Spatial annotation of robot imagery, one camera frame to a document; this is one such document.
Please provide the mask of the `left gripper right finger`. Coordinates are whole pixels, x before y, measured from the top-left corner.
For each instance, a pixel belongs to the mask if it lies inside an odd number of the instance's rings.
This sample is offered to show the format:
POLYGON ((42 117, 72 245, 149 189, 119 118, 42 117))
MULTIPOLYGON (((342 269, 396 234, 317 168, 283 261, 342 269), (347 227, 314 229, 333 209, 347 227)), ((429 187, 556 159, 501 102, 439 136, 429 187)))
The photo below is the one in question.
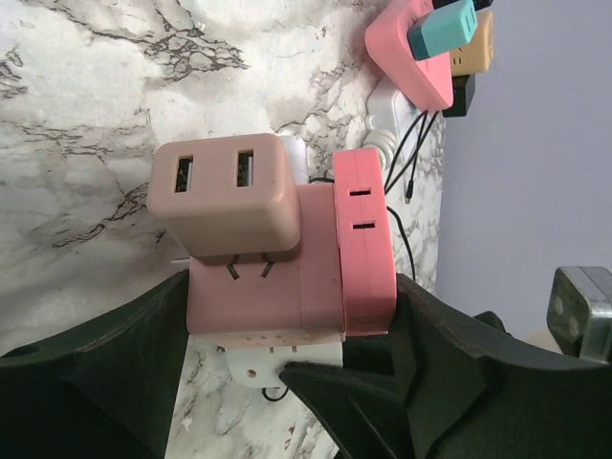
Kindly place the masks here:
POLYGON ((350 338, 341 367, 280 378, 341 458, 607 458, 611 366, 533 346, 404 275, 385 335, 350 338))

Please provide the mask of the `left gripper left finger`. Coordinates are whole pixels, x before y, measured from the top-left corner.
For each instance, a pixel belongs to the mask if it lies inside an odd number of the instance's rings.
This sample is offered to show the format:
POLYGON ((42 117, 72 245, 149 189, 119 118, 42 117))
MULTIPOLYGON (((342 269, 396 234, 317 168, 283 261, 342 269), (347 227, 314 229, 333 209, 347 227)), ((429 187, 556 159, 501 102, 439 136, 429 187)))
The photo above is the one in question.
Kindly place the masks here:
POLYGON ((4 458, 162 458, 188 333, 188 274, 1 358, 4 458))

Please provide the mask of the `pink square plug adapter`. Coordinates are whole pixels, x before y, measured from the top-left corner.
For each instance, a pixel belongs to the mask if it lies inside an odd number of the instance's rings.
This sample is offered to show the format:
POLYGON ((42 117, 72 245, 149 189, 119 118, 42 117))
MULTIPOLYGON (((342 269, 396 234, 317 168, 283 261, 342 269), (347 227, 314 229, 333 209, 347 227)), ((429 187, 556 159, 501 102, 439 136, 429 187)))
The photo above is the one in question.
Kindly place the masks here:
POLYGON ((339 151, 333 170, 345 331, 382 334, 395 315, 397 284, 379 155, 339 151))

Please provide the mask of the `white plug adapter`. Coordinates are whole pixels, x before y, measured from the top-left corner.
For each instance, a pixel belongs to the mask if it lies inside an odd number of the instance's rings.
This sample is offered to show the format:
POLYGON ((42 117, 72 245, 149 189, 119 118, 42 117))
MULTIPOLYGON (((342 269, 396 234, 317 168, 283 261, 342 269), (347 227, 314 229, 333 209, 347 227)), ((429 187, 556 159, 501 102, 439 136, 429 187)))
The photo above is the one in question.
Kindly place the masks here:
MULTIPOLYGON (((270 263, 289 261, 296 258, 301 251, 301 223, 300 243, 297 251, 291 258, 271 260, 261 258, 252 262, 240 262, 232 260, 229 264, 207 264, 199 258, 189 256, 189 265, 192 259, 196 259, 208 266, 233 266, 237 264, 249 264, 268 261, 270 263)), ((289 362, 313 362, 339 366, 342 363, 341 340, 320 344, 308 344, 299 346, 274 346, 274 347, 246 347, 224 349, 231 375, 240 383, 256 387, 269 388, 281 385, 280 375, 289 362)))

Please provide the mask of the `pink cube socket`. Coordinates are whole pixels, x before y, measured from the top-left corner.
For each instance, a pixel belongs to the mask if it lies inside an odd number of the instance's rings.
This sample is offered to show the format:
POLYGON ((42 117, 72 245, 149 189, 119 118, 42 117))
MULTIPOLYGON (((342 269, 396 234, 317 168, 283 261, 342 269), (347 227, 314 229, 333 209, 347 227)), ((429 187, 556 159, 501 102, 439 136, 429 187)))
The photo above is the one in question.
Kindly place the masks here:
POLYGON ((226 349, 299 346, 344 337, 334 188, 298 187, 301 251, 289 261, 189 265, 186 327, 226 349))

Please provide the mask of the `beige pink USB charger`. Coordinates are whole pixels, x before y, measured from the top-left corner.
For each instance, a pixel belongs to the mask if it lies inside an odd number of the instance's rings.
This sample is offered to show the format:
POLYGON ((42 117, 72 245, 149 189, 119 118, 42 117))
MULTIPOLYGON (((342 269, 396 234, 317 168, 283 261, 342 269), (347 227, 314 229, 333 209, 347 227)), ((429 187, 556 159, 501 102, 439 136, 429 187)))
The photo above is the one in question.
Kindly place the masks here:
POLYGON ((170 142, 154 155, 146 206, 207 264, 291 258, 306 145, 270 133, 170 142))

